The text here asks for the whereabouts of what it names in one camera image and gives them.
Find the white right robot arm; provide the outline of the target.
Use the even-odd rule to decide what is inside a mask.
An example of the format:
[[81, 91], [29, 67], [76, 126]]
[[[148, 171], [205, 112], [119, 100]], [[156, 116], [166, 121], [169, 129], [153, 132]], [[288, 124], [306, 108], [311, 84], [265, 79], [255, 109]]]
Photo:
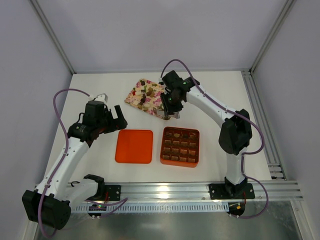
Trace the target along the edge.
[[182, 79], [174, 70], [161, 75], [164, 93], [160, 95], [165, 117], [177, 118], [183, 102], [192, 104], [207, 114], [220, 127], [219, 146], [226, 153], [227, 173], [224, 192], [230, 198], [243, 196], [248, 178], [242, 173], [241, 154], [247, 149], [253, 136], [245, 110], [236, 111], [208, 94], [193, 77]]

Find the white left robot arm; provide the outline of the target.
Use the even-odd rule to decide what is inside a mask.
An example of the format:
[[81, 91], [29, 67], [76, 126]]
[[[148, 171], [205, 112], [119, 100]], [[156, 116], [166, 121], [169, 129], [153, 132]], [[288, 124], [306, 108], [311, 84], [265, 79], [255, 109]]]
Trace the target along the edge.
[[28, 219], [38, 224], [61, 230], [71, 211], [85, 200], [100, 200], [105, 193], [103, 177], [87, 174], [71, 190], [67, 184], [78, 163], [101, 134], [113, 133], [127, 127], [121, 107], [114, 107], [117, 117], [102, 101], [91, 100], [81, 114], [82, 121], [72, 124], [67, 132], [66, 145], [45, 178], [26, 190], [22, 203]]

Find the metal tongs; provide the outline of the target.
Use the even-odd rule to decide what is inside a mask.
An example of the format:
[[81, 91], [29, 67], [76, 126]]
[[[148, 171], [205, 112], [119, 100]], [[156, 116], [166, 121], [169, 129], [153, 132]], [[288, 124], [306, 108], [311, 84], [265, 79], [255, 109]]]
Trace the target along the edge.
[[180, 118], [180, 113], [179, 112], [175, 112], [174, 114], [169, 114], [169, 115], [165, 115], [164, 116], [165, 120], [179, 119], [179, 118]]

